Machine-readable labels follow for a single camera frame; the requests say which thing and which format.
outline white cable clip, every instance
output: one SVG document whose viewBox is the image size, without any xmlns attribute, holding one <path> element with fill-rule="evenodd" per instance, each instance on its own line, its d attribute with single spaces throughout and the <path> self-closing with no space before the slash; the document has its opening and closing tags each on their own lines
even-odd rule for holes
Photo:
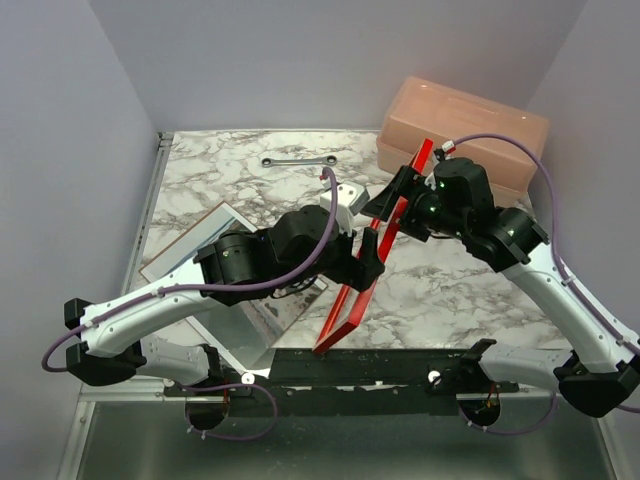
<svg viewBox="0 0 640 480">
<path fill-rule="evenodd" d="M 623 335 L 622 338 L 619 338 L 616 340 L 616 344 L 618 344 L 619 347 L 623 347 L 630 343 L 631 343 L 631 338 L 629 338 L 627 335 Z"/>
<path fill-rule="evenodd" d="M 322 182 L 322 186 L 325 190 L 329 190 L 331 188 L 331 180 L 329 177 L 325 177 L 324 175 L 320 176 L 320 181 Z"/>
<path fill-rule="evenodd" d="M 452 140 L 444 142 L 442 144 L 442 151 L 444 152 L 445 155 L 449 155 L 450 153 L 453 153 L 456 151 L 456 144 L 453 143 Z"/>
<path fill-rule="evenodd" d="M 569 285 L 571 282 L 574 282 L 576 280 L 576 276 L 575 275 L 571 275 L 569 276 L 569 278 L 567 278 L 566 280 L 562 281 L 562 286 L 566 287 L 567 285 Z"/>
<path fill-rule="evenodd" d="M 150 293 L 151 295 L 153 295 L 154 297 L 162 298 L 162 297 L 164 297 L 164 293 L 162 293 L 162 292 L 160 291 L 160 289 L 161 289 L 161 288 L 162 288 L 162 287 L 154 288 L 153 290 L 150 290 L 150 291 L 149 291 L 149 293 Z"/>
</svg>

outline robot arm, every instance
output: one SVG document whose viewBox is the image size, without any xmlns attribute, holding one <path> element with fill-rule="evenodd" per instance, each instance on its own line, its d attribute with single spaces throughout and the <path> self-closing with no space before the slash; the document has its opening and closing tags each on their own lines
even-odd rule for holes
<svg viewBox="0 0 640 480">
<path fill-rule="evenodd" d="M 67 369 L 85 383 L 110 385 L 136 373 L 168 378 L 183 385 L 207 380 L 217 371 L 217 354 L 205 347 L 183 347 L 153 332 L 212 308 L 265 298 L 276 288 L 323 274 L 359 291 L 384 271 L 377 254 L 377 233 L 366 229 L 359 258 L 352 255 L 353 216 L 369 199 L 362 186 L 338 187 L 336 221 L 318 258 L 288 283 L 244 291 L 205 291 L 189 286 L 265 285 L 307 259 L 319 243 L 331 204 L 331 192 L 320 205 L 284 214 L 271 228 L 253 233 L 230 232 L 200 249 L 163 278 L 125 296 L 98 305 L 74 299 L 65 305 L 69 329 L 83 326 L 80 342 L 66 352 Z"/>
<path fill-rule="evenodd" d="M 520 209 L 494 206 L 484 168 L 467 158 L 441 158 L 428 178 L 402 167 L 362 213 L 387 220 L 398 198 L 406 198 L 400 231 L 421 241 L 431 232 L 458 237 L 471 255 L 531 297 L 574 348 L 534 350 L 481 341 L 467 357 L 474 358 L 489 379 L 560 392 L 591 416 L 600 417 L 618 406 L 640 384 L 640 359 L 598 322 L 563 280 L 542 228 Z M 577 279 L 570 276 L 570 281 L 626 342 L 638 344 L 635 332 Z"/>
</svg>

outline orange plastic container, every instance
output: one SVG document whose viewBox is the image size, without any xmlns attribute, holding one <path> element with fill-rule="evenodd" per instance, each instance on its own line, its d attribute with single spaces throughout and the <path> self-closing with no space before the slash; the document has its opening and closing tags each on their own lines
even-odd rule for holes
<svg viewBox="0 0 640 480">
<path fill-rule="evenodd" d="M 409 77 L 387 111 L 378 136 L 378 166 L 395 173 L 411 161 L 425 138 L 437 146 L 473 133 L 501 133 L 542 155 L 549 121 L 436 83 Z M 527 193 L 536 165 L 512 145 L 493 139 L 460 145 L 456 156 L 481 164 L 491 182 L 495 201 L 513 205 Z M 424 173 L 430 171 L 429 163 Z"/>
</svg>

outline black cable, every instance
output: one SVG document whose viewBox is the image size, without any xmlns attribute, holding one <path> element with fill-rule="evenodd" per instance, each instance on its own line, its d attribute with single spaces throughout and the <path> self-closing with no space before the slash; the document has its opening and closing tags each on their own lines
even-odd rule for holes
<svg viewBox="0 0 640 480">
<path fill-rule="evenodd" d="M 291 290 L 287 293 L 285 293 L 284 295 L 280 295 L 280 296 L 275 296 L 273 293 L 271 295 L 269 295 L 271 298 L 273 298 L 274 300 L 278 300 L 280 298 L 285 298 L 288 297 L 289 295 L 293 295 L 296 293 L 300 293 L 300 292 L 304 292 L 305 290 L 307 290 L 308 288 L 311 288 L 311 286 L 316 282 L 316 280 L 318 279 L 318 276 L 314 276 L 311 277 L 310 279 L 307 280 L 306 283 L 303 284 L 303 282 L 297 282 L 295 284 L 292 285 L 292 287 L 298 287 L 298 288 L 294 288 L 294 290 Z"/>
</svg>

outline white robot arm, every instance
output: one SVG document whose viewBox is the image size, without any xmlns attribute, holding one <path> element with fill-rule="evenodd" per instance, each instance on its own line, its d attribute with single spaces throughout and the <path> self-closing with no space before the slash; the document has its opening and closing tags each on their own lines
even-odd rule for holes
<svg viewBox="0 0 640 480">
<path fill-rule="evenodd" d="M 335 188 L 325 183 L 320 206 L 289 212 L 271 228 L 223 235 L 163 278 L 120 298 L 96 305 L 67 302 L 65 324 L 80 338 L 67 349 L 67 370 L 94 386 L 136 373 L 195 385 L 217 367 L 215 350 L 172 344 L 154 332 L 218 303 L 265 298 L 320 273 L 367 289 L 384 271 L 374 230 L 364 232 L 364 255 L 351 253 L 354 215 L 369 200 L 368 192 L 353 182 L 337 185 L 331 177 Z M 43 366 L 50 369 L 47 360 Z"/>
</svg>

